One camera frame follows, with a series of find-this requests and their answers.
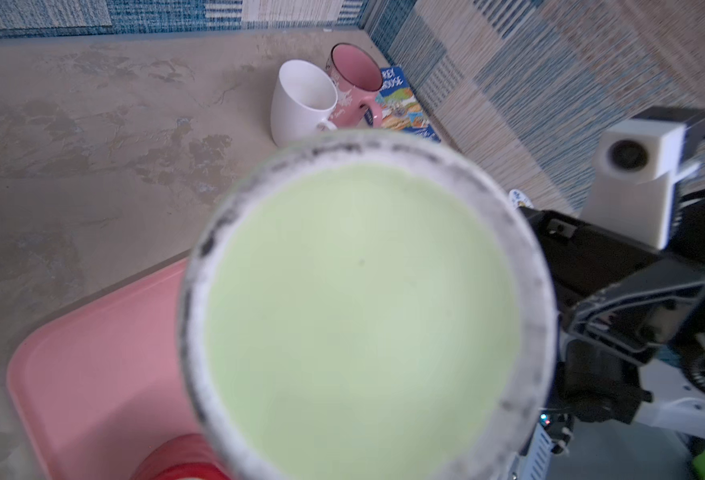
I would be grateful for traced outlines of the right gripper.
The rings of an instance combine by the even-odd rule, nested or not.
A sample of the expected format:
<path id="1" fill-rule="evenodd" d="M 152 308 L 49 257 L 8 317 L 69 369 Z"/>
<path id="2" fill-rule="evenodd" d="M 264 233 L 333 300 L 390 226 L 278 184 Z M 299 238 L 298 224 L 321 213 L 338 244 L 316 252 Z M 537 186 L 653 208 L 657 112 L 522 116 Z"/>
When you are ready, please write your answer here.
<path id="1" fill-rule="evenodd" d="M 568 338 L 650 360 L 703 306 L 701 264 L 556 211 L 521 211 L 545 254 Z"/>

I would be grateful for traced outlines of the light green mug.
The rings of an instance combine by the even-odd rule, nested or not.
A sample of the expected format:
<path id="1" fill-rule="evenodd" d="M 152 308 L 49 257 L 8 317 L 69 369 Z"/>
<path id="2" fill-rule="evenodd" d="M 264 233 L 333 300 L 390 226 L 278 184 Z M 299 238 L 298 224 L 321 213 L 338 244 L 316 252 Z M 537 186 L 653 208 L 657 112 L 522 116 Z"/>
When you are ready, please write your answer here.
<path id="1" fill-rule="evenodd" d="M 180 368 L 236 479 L 495 479 L 547 399 L 557 314 L 532 228 L 479 166 L 342 130 L 216 208 L 182 282 Z"/>

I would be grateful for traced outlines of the pink ghost pattern mug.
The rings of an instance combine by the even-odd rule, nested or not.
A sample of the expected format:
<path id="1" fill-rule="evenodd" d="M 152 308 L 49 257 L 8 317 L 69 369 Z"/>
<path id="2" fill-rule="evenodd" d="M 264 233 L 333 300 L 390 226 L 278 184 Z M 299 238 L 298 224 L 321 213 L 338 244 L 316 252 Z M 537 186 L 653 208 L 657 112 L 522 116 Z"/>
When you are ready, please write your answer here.
<path id="1" fill-rule="evenodd" d="M 336 127 L 355 128 L 367 112 L 372 115 L 372 126 L 382 127 L 383 110 L 376 98 L 384 79 L 372 56 L 356 45 L 336 44 L 326 62 L 326 74 L 338 91 L 336 109 L 330 116 Z"/>

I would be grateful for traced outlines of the white mug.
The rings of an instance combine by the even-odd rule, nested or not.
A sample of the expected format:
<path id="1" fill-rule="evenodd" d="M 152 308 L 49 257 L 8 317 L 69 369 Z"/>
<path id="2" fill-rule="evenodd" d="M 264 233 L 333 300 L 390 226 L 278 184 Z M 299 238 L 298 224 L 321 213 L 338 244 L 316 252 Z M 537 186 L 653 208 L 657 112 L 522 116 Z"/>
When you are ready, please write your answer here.
<path id="1" fill-rule="evenodd" d="M 330 121 L 338 104 L 338 90 L 320 67 L 304 60 L 284 62 L 270 108 L 270 134 L 278 148 L 321 131 L 334 131 Z"/>

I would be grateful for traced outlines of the red mug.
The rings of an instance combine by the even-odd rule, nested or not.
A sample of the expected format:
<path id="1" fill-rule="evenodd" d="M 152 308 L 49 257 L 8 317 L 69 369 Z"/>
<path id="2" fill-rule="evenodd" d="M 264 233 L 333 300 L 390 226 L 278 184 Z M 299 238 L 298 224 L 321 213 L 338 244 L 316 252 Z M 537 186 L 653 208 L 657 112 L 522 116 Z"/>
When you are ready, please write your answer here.
<path id="1" fill-rule="evenodd" d="M 230 480 L 216 453 L 200 434 L 172 438 L 134 470 L 132 480 Z"/>

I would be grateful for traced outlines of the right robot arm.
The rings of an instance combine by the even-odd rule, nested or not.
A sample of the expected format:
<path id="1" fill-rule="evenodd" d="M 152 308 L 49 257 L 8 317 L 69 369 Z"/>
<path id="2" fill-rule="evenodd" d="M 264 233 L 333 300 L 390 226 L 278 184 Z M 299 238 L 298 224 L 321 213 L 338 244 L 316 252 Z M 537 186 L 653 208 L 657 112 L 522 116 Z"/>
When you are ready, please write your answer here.
<path id="1" fill-rule="evenodd" d="M 680 198 L 664 249 L 526 209 L 559 308 L 550 412 L 705 440 L 705 189 Z"/>

